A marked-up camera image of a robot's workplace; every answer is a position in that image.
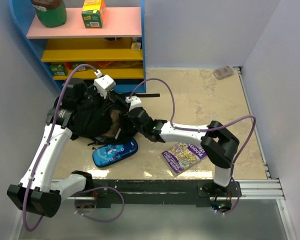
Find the purple 52-Storey Treehouse book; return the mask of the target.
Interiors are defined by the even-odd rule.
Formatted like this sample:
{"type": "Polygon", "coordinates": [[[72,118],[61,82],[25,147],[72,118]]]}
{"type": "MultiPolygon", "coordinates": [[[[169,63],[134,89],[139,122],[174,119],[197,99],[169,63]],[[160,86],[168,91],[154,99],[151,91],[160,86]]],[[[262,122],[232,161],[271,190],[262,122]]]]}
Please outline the purple 52-Storey Treehouse book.
{"type": "Polygon", "coordinates": [[[171,173],[178,176],[202,161],[207,154],[201,146],[179,142],[163,151],[161,156],[171,173]]]}

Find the black student backpack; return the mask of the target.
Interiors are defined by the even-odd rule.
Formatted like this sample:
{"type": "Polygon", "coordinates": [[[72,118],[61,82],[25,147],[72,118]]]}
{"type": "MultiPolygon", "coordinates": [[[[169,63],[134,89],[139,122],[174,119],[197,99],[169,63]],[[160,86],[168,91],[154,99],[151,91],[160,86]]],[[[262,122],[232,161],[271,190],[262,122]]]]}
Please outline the black student backpack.
{"type": "Polygon", "coordinates": [[[124,114],[129,110],[125,100],[129,95],[129,92],[115,92],[115,103],[113,105],[109,107],[85,107],[85,93],[65,93],[59,107],[56,124],[71,130],[71,140],[83,137],[91,139],[97,145],[124,144],[137,134],[129,133],[124,122],[124,114]],[[101,142],[101,118],[110,109],[121,111],[122,133],[119,140],[115,142],[101,142]]]}

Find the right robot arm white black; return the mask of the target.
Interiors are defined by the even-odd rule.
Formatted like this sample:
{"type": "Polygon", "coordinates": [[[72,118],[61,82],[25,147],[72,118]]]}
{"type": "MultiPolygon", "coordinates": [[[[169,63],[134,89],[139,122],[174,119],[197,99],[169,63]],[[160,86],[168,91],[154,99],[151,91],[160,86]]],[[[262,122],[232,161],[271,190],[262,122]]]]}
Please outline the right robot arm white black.
{"type": "Polygon", "coordinates": [[[220,122],[199,126],[173,124],[152,119],[143,107],[129,110],[126,117],[151,142],[180,142],[202,147],[214,164],[213,192],[223,197],[231,190],[232,167],[240,141],[220,122]]]}

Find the A Tale of Two Cities book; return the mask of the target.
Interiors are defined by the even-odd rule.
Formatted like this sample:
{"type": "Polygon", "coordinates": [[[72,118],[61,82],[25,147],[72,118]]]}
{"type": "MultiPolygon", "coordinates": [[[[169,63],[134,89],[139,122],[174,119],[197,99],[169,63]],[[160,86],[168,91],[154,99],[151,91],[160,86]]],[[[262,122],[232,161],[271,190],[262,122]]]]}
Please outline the A Tale of Two Cities book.
{"type": "Polygon", "coordinates": [[[100,120],[100,139],[102,143],[118,141],[121,133],[121,111],[118,109],[108,110],[100,120]]]}

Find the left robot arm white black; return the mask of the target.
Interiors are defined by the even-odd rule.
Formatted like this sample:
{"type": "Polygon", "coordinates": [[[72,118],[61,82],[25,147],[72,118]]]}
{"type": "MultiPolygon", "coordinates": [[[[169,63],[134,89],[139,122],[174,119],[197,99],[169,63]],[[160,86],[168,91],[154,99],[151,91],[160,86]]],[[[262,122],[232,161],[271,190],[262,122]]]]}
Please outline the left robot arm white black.
{"type": "Polygon", "coordinates": [[[40,217],[53,217],[62,201],[80,193],[89,196],[94,190],[90,173],[75,170],[67,178],[53,183],[52,178],[59,158],[74,136],[83,136],[80,129],[92,119],[96,104],[106,100],[116,83],[108,75],[96,78],[91,88],[83,80],[67,80],[59,97],[49,110],[45,121],[44,133],[38,150],[28,170],[18,184],[11,184],[7,196],[22,212],[40,217]]]}

